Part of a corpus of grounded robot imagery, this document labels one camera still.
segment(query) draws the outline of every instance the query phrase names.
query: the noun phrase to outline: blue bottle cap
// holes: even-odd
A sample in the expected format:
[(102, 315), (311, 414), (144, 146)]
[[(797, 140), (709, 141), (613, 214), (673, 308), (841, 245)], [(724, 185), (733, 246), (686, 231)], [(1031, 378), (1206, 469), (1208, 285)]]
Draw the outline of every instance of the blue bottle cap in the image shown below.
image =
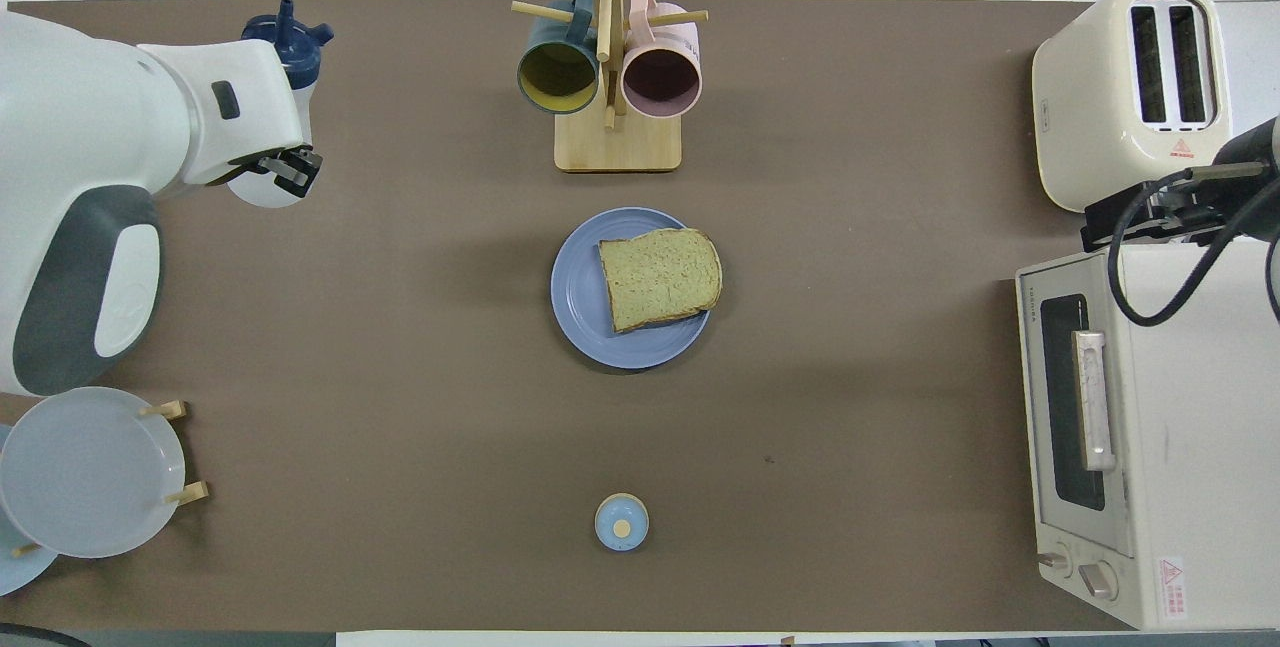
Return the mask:
[(612, 495), (595, 510), (595, 537), (614, 552), (635, 550), (648, 534), (649, 511), (635, 495)]
[(250, 19), (241, 40), (265, 40), (275, 45), (280, 64), (289, 77), (289, 88), (301, 90), (320, 78), (320, 47), (333, 38), (328, 24), (306, 24), (293, 19), (293, 0), (280, 0), (280, 12)]

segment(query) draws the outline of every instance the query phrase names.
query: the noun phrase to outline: black cable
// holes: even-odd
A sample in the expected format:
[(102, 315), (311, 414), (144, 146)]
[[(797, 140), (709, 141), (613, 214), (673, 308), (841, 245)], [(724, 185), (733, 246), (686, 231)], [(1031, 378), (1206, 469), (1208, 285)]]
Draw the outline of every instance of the black cable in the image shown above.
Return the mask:
[[(1185, 305), (1187, 300), (1189, 300), (1192, 293), (1196, 292), (1199, 283), (1204, 281), (1204, 275), (1208, 274), (1210, 268), (1217, 261), (1222, 250), (1225, 250), (1231, 240), (1239, 233), (1240, 224), (1243, 224), (1248, 218), (1252, 218), (1253, 213), (1258, 211), (1258, 209), (1270, 201), (1276, 192), (1280, 192), (1280, 179), (1272, 179), (1257, 195), (1249, 197), (1249, 201), (1244, 202), (1244, 206), (1242, 206), (1239, 211), (1236, 211), (1231, 219), (1229, 219), (1226, 224), (1219, 229), (1217, 236), (1208, 246), (1208, 250), (1206, 250), (1199, 261), (1197, 261), (1196, 268), (1192, 269), (1189, 275), (1187, 275), (1187, 281), (1184, 281), (1183, 286), (1178, 288), (1174, 297), (1169, 300), (1165, 309), (1161, 309), (1151, 316), (1140, 315), (1133, 309), (1133, 305), (1129, 304), (1128, 297), (1124, 295), (1124, 288), (1120, 287), (1120, 242), (1124, 241), (1124, 232), (1129, 227), (1133, 218), (1138, 214), (1138, 210), (1142, 209), (1143, 202), (1151, 199), (1151, 196), (1160, 190), (1189, 178), (1192, 178), (1192, 170), (1184, 169), (1167, 177), (1162, 177), (1157, 182), (1152, 183), (1152, 186), (1148, 186), (1146, 190), (1139, 192), (1132, 202), (1129, 202), (1129, 206), (1125, 208), (1124, 214), (1120, 215), (1120, 220), (1116, 223), (1115, 232), (1111, 233), (1111, 245), (1107, 246), (1107, 283), (1111, 287), (1111, 296), (1115, 299), (1116, 306), (1120, 307), (1120, 311), (1124, 313), (1130, 322), (1138, 324), (1139, 327), (1155, 327), (1157, 324), (1162, 324), (1169, 318), (1174, 316), (1178, 310), (1183, 309), (1183, 305)], [(1275, 301), (1272, 301), (1272, 309), (1275, 309), (1274, 305)]]
[(52, 642), (54, 644), (63, 644), (64, 647), (92, 647), (91, 643), (81, 642), (79, 639), (72, 637), (70, 634), (63, 634), (60, 632), (54, 632), (51, 629), (44, 629), (40, 627), (27, 627), (24, 624), (0, 623), (0, 634), (13, 634), (14, 637), (40, 639), (42, 642)]
[(1276, 286), (1275, 283), (1271, 282), (1271, 274), (1275, 274), (1275, 272), (1272, 272), (1271, 268), (1271, 260), (1274, 260), (1276, 255), (1276, 242), (1280, 242), (1280, 232), (1276, 232), (1276, 236), (1271, 238), (1271, 246), (1267, 247), (1266, 278), (1267, 278), (1267, 300), (1271, 301), (1271, 311), (1275, 313), (1276, 322), (1280, 322), (1280, 304), (1276, 304)]

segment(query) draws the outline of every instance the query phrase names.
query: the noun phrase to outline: mug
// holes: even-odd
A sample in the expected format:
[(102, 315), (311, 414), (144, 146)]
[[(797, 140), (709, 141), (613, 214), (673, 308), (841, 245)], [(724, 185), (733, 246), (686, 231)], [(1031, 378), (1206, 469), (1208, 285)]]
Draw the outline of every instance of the mug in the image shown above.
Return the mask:
[(525, 54), (516, 68), (520, 92), (534, 106), (553, 114), (575, 113), (591, 104), (599, 88), (593, 0), (554, 0), (552, 8), (573, 13), (572, 22), (535, 17)]
[(649, 19), (685, 12), (680, 5), (631, 0), (631, 29), (622, 58), (622, 95), (649, 117), (678, 117), (703, 94), (698, 26), (650, 27)]

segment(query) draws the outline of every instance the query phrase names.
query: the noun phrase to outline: oven door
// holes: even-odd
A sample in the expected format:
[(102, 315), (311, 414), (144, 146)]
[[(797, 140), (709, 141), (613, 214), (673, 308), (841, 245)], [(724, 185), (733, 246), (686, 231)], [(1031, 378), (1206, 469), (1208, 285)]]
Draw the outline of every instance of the oven door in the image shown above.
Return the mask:
[[(1132, 557), (1124, 447), (1111, 439), (1121, 405), (1107, 401), (1120, 388), (1114, 351), (1105, 346), (1111, 295), (1102, 265), (1091, 256), (1019, 278), (1032, 450), (1043, 524)], [(1085, 333), (1083, 342), (1078, 332)], [(1108, 441), (1110, 464), (1103, 452)], [(1101, 465), (1088, 464), (1087, 446)]]

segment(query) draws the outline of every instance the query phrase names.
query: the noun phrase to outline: wooden mug rack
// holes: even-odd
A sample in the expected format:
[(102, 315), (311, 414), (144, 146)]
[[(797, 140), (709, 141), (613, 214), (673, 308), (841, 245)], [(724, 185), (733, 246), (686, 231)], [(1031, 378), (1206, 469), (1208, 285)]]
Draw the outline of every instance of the wooden mug rack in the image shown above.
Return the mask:
[[(621, 76), (627, 22), (622, 0), (594, 0), (600, 86), (591, 102), (556, 115), (556, 167), (563, 172), (671, 172), (680, 167), (680, 118), (654, 118), (627, 109)], [(511, 3), (512, 12), (571, 22), (572, 12)], [(708, 12), (654, 17), (653, 27), (705, 22)]]

